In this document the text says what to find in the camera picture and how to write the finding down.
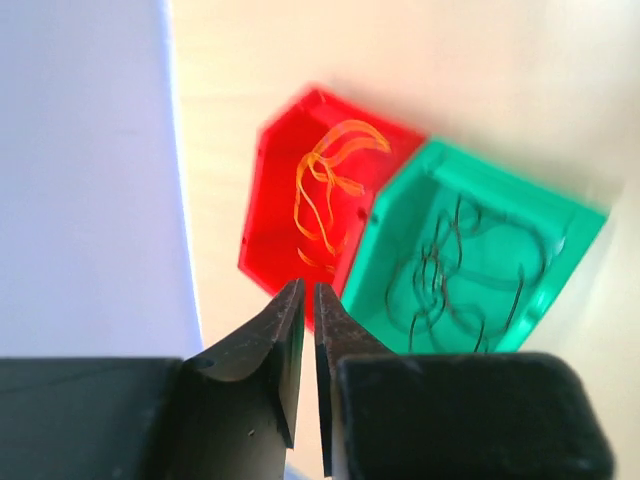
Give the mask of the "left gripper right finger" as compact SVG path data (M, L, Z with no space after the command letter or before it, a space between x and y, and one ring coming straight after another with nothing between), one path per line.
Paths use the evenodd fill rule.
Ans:
M542 352L395 354L314 291L323 468L334 479L611 479L577 373Z

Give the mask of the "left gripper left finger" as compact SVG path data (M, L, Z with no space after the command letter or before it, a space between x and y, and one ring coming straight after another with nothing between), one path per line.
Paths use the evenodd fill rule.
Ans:
M5 358L5 479L280 479L294 445L305 283L179 358Z

